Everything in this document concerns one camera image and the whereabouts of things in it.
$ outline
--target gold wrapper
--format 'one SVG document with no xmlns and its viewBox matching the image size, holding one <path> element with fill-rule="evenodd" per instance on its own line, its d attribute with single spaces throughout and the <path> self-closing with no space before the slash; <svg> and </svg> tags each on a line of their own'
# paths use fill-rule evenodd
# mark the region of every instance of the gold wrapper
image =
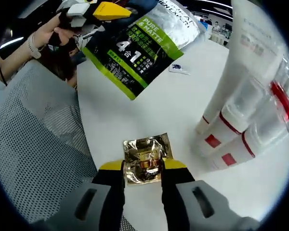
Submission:
<svg viewBox="0 0 289 231">
<path fill-rule="evenodd" d="M 160 180 L 160 160 L 171 158 L 167 133 L 149 138 L 124 141 L 126 180 L 128 185 L 147 184 Z"/>
</svg>

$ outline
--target person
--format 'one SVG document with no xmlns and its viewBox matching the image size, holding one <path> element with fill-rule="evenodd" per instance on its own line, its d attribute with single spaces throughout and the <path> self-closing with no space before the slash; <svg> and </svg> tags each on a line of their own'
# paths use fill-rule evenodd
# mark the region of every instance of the person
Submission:
<svg viewBox="0 0 289 231">
<path fill-rule="evenodd" d="M 212 29 L 212 30 L 214 30 L 214 31 L 219 31 L 220 29 L 221 29 L 221 27 L 220 27 L 219 23 L 216 21 L 216 22 L 215 22 L 215 25 L 213 26 L 213 29 Z"/>
<path fill-rule="evenodd" d="M 74 32 L 66 29 L 59 28 L 60 20 L 59 15 L 53 17 L 46 24 L 42 25 L 36 32 L 33 33 L 33 45 L 37 49 L 42 49 L 45 47 L 53 33 L 59 35 L 61 44 L 66 45 L 69 39 L 73 37 Z M 6 59 L 1 59 L 0 57 L 0 94 L 3 93 L 5 85 L 3 84 L 2 76 L 4 76 L 5 81 L 9 81 L 12 75 L 27 61 L 31 60 L 30 48 L 28 45 L 28 40 L 24 42 L 17 50 L 15 50 Z"/>
</svg>

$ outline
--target bracelet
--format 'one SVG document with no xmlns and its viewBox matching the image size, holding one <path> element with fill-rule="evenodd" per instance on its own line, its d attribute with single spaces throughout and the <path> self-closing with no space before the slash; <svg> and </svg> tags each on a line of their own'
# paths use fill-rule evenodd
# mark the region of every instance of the bracelet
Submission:
<svg viewBox="0 0 289 231">
<path fill-rule="evenodd" d="M 28 47 L 30 50 L 30 55 L 35 59 L 39 59 L 41 57 L 41 54 L 39 50 L 34 46 L 33 36 L 34 36 L 34 33 L 31 34 L 27 39 Z"/>
</svg>

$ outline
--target plastic bottle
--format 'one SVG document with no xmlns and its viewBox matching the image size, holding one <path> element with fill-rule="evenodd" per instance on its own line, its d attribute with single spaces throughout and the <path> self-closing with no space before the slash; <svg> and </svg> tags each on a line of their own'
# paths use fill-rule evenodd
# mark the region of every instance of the plastic bottle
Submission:
<svg viewBox="0 0 289 231">
<path fill-rule="evenodd" d="M 270 17 L 247 0 L 233 1 L 233 33 L 227 62 L 196 131 L 203 133 L 244 78 L 244 65 L 263 86 L 273 80 L 284 53 L 284 42 Z"/>
<path fill-rule="evenodd" d="M 208 129 L 197 137 L 197 152 L 201 156 L 209 156 L 245 131 L 267 95 L 268 92 L 255 78 L 242 80 Z"/>
<path fill-rule="evenodd" d="M 289 134 L 289 98 L 280 85 L 273 83 L 271 89 L 274 96 L 263 105 L 256 121 L 207 159 L 211 170 L 252 160 Z"/>
</svg>

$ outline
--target white table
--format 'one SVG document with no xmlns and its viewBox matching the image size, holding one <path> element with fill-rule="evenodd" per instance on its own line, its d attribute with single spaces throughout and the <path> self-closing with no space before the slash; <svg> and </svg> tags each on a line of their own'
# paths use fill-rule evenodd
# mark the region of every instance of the white table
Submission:
<svg viewBox="0 0 289 231">
<path fill-rule="evenodd" d="M 173 156 L 226 196 L 241 216 L 261 220 L 272 208 L 289 177 L 289 136 L 268 153 L 239 166 L 205 173 L 190 150 L 195 127 L 208 104 L 228 55 L 210 40 L 194 46 L 176 63 L 190 76 L 165 70 L 134 101 L 130 101 L 95 66 L 78 66 L 79 106 L 95 165 L 123 159 L 123 141 L 168 133 Z M 124 216 L 138 231 L 167 230 L 160 183 L 125 188 Z"/>
</svg>

